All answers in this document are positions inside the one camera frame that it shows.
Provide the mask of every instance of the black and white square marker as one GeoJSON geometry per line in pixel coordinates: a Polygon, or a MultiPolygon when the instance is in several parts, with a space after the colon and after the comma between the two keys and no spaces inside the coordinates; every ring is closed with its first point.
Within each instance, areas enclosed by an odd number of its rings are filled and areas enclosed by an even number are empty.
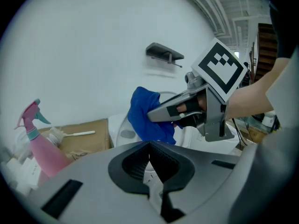
{"type": "Polygon", "coordinates": [[[227,101],[235,91],[247,71],[230,49],[216,38],[195,61],[192,68],[224,101],[227,101]]]}

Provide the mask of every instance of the white wall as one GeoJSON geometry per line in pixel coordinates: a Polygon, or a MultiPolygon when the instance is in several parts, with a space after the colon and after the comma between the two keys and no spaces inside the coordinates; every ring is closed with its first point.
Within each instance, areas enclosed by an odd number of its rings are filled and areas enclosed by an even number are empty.
{"type": "Polygon", "coordinates": [[[187,0],[28,0],[1,41],[1,141],[11,147],[36,98],[58,126],[127,111],[137,86],[181,92],[213,36],[187,0]],[[152,42],[185,55],[183,68],[146,57],[152,42]]]}

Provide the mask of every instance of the forearm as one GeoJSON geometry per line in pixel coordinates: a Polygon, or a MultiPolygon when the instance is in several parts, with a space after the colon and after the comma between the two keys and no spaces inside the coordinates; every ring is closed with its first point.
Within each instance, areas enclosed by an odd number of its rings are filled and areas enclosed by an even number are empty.
{"type": "Polygon", "coordinates": [[[266,97],[266,91],[280,75],[288,61],[287,58],[278,58],[272,71],[265,74],[259,81],[250,86],[237,89],[229,99],[226,120],[273,110],[266,97]]]}

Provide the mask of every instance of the black sleeve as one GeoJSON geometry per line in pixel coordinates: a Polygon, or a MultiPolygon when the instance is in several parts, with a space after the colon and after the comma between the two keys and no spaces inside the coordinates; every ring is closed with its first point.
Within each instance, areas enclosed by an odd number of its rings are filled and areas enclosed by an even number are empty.
{"type": "Polygon", "coordinates": [[[284,18],[273,5],[270,5],[270,17],[278,42],[277,58],[291,58],[296,47],[296,39],[292,35],[295,32],[292,29],[293,24],[289,19],[284,18]]]}

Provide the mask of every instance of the wall-mounted shelf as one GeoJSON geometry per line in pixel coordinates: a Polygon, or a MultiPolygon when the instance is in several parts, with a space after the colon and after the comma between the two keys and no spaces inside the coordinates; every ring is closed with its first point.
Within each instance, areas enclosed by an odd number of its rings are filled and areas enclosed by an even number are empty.
{"type": "Polygon", "coordinates": [[[166,46],[153,42],[146,48],[146,55],[151,56],[152,59],[165,61],[168,64],[173,64],[182,68],[181,65],[176,64],[176,60],[184,59],[184,56],[166,46]]]}

